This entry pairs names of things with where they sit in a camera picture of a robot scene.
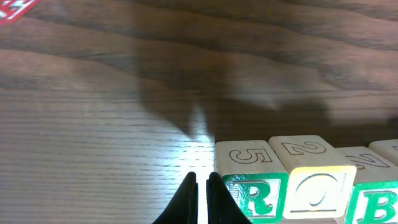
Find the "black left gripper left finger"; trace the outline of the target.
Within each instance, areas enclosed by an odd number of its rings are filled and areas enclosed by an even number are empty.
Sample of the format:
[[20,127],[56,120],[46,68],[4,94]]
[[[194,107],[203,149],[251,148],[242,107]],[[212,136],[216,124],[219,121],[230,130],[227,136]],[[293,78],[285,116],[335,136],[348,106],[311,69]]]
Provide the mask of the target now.
[[196,173],[189,172],[164,211],[153,224],[197,224],[198,184]]

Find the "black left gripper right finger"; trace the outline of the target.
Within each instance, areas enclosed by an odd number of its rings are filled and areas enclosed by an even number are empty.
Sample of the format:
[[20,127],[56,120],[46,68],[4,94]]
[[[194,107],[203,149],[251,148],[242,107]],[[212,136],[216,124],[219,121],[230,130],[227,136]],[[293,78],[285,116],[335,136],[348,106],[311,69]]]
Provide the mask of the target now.
[[206,200],[208,224],[251,224],[217,172],[212,172],[206,181]]

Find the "green R block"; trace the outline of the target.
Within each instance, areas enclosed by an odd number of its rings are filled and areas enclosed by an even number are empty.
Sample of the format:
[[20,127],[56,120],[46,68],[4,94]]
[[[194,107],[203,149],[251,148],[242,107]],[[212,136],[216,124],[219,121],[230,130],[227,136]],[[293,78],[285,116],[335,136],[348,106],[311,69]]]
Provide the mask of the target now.
[[282,220],[289,175],[266,141],[217,142],[215,168],[252,223]]

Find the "yellow O block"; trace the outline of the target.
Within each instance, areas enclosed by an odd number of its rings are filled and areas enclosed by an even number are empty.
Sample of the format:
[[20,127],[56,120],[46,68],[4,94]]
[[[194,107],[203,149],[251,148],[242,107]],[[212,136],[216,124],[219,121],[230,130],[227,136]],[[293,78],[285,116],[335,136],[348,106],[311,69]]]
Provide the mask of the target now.
[[283,217],[344,215],[356,166],[317,135],[273,136],[269,145],[289,173]]
[[381,141],[373,141],[369,144],[368,148],[379,154],[383,158],[392,162],[396,166],[398,165],[398,140],[389,139]]

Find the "green B block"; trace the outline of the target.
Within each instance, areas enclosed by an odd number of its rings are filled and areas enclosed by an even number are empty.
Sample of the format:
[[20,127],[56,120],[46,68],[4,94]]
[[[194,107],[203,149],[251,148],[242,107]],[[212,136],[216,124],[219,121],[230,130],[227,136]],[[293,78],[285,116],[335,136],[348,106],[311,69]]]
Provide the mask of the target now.
[[339,147],[356,167],[351,196],[338,224],[397,224],[397,166],[363,147]]

